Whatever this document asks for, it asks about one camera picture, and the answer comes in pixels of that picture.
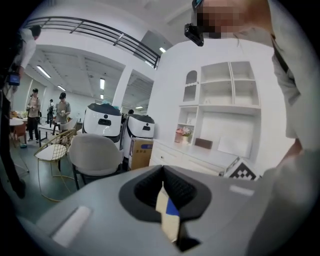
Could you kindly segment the black frame table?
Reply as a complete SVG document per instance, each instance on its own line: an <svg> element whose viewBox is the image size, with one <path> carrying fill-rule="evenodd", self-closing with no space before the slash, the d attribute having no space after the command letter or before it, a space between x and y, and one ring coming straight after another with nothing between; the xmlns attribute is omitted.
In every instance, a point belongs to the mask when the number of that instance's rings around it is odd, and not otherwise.
<svg viewBox="0 0 320 256"><path fill-rule="evenodd" d="M67 130L67 124L43 124L38 127L38 135L39 135L39 147L41 147L43 144L49 142L49 144L62 144L63 138L58 137L60 133Z"/></svg>

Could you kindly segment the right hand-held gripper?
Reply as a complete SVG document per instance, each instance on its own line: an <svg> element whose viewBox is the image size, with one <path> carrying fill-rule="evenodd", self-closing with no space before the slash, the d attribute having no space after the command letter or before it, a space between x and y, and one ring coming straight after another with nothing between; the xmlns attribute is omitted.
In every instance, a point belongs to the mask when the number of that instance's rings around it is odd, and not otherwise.
<svg viewBox="0 0 320 256"><path fill-rule="evenodd" d="M219 173L219 176L246 181L256 181L259 179L259 175L241 157L237 157L224 171Z"/></svg>

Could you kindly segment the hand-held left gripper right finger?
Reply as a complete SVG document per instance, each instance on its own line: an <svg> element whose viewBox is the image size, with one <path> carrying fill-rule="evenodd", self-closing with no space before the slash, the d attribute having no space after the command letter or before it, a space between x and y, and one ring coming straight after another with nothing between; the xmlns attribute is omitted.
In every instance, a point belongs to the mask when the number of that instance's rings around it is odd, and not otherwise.
<svg viewBox="0 0 320 256"><path fill-rule="evenodd" d="M249 256L266 201L265 178L225 178L165 165L163 179L180 217L178 240L163 247L163 256Z"/></svg>

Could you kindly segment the black balcony railing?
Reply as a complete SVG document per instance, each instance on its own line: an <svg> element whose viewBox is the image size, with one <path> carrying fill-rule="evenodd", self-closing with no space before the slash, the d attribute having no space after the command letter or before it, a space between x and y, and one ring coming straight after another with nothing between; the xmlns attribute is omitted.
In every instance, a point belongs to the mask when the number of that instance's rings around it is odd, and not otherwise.
<svg viewBox="0 0 320 256"><path fill-rule="evenodd" d="M43 30L63 31L69 34L83 35L118 47L145 62L155 70L161 56L143 42L114 27L70 16L43 16L31 18L25 22L25 28L39 25Z"/></svg>

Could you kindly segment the teal cloth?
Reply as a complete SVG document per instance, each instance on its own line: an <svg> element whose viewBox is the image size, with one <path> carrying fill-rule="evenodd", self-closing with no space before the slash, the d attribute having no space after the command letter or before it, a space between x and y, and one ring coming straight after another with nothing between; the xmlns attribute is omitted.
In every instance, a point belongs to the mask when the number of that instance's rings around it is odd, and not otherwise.
<svg viewBox="0 0 320 256"><path fill-rule="evenodd" d="M110 106L114 107L115 109L120 110L120 108L118 106L112 105L112 103L110 103L108 100L103 100L101 104L102 105L110 105Z"/></svg>

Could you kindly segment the white robot with black lid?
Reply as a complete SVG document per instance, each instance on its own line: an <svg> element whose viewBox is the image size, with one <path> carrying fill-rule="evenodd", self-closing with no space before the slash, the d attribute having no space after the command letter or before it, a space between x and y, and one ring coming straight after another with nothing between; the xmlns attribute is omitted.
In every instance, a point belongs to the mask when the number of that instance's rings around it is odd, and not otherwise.
<svg viewBox="0 0 320 256"><path fill-rule="evenodd" d="M129 158L132 138L153 139L155 131L155 121L148 115L129 114L127 116L122 148L125 158Z"/></svg>
<svg viewBox="0 0 320 256"><path fill-rule="evenodd" d="M109 138L120 149L122 114L110 104L91 103L85 109L82 133Z"/></svg>

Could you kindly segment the white shelf hutch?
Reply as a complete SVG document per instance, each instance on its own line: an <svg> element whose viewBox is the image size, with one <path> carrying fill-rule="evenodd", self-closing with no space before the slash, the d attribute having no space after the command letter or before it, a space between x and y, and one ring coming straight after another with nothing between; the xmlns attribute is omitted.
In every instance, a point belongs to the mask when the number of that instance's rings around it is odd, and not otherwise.
<svg viewBox="0 0 320 256"><path fill-rule="evenodd" d="M261 104L249 61L220 62L187 73L177 129L212 141L210 150L255 161L261 135ZM195 118L194 125L187 119Z"/></svg>

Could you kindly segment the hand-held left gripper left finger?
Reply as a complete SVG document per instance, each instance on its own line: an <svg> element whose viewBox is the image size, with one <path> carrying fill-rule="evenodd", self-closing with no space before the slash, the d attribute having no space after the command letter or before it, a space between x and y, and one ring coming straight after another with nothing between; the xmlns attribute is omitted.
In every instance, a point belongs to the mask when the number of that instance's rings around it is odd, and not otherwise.
<svg viewBox="0 0 320 256"><path fill-rule="evenodd" d="M36 226L67 252L80 256L178 256L172 242L177 218L160 222L132 217L121 205L121 187L150 167L94 181L44 213Z"/></svg>

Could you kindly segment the person's light grey shirt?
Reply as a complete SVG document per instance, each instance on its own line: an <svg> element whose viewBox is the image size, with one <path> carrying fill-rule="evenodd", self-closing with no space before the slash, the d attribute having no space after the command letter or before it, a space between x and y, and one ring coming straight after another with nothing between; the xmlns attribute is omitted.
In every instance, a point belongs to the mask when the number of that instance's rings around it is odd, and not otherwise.
<svg viewBox="0 0 320 256"><path fill-rule="evenodd" d="M271 37L272 63L286 110L286 137L294 143L282 158L320 150L320 59L294 15L281 0L237 0L243 29Z"/></svg>

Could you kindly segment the brown cardboard box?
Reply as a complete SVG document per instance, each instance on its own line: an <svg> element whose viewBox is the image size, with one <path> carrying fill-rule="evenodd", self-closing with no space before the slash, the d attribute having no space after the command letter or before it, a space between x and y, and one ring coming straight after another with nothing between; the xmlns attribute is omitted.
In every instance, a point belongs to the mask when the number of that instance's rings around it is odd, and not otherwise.
<svg viewBox="0 0 320 256"><path fill-rule="evenodd" d="M154 141L152 139L134 137L131 139L128 170L133 171L149 166Z"/></svg>

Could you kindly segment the white desk with drawers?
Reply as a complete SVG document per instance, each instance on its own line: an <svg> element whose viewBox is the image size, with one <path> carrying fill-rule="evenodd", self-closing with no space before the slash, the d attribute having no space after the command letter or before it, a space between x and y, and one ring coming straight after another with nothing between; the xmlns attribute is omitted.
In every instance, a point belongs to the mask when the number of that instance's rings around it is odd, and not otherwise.
<svg viewBox="0 0 320 256"><path fill-rule="evenodd" d="M153 141L149 165L177 166L198 173L217 176L237 158L228 153L204 149L195 145Z"/></svg>

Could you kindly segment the pink flowers in pot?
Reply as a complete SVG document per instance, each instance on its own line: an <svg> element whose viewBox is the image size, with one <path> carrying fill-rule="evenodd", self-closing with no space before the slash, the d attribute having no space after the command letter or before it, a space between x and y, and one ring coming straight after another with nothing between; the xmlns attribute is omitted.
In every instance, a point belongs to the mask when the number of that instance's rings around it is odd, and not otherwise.
<svg viewBox="0 0 320 256"><path fill-rule="evenodd" d="M185 145L188 145L190 143L190 140L192 138L193 135L193 130L191 128L189 128L188 126L184 126L181 130L181 139L182 139L182 143Z"/></svg>

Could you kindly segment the cream fluffy stool cushion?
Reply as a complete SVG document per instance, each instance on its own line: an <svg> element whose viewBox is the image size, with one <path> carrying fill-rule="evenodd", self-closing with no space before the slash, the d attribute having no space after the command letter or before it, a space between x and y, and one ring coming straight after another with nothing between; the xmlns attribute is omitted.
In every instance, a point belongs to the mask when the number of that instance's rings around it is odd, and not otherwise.
<svg viewBox="0 0 320 256"><path fill-rule="evenodd" d="M162 187L158 193L155 210L161 214L161 229L170 242L174 243L177 241L179 227L180 227L180 217L174 215L166 214L168 193Z"/></svg>

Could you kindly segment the brown tissue box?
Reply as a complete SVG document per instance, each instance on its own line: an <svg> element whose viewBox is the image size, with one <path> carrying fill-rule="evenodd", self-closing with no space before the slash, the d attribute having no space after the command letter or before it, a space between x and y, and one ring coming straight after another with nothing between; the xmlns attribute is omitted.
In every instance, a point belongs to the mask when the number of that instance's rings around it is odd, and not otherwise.
<svg viewBox="0 0 320 256"><path fill-rule="evenodd" d="M211 150L213 146L213 142L211 140L196 138L194 145L197 147L201 147L203 149Z"/></svg>

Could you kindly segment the blue cloth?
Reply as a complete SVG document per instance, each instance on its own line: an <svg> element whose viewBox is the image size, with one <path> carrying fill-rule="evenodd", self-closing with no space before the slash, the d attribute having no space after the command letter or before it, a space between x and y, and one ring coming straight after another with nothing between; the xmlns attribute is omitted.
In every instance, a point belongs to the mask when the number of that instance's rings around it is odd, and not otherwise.
<svg viewBox="0 0 320 256"><path fill-rule="evenodd" d="M165 213L167 215L171 215L171 216L179 216L180 215L179 211L177 210L176 206L174 205L174 203L172 202L172 200L170 198L168 198Z"/></svg>

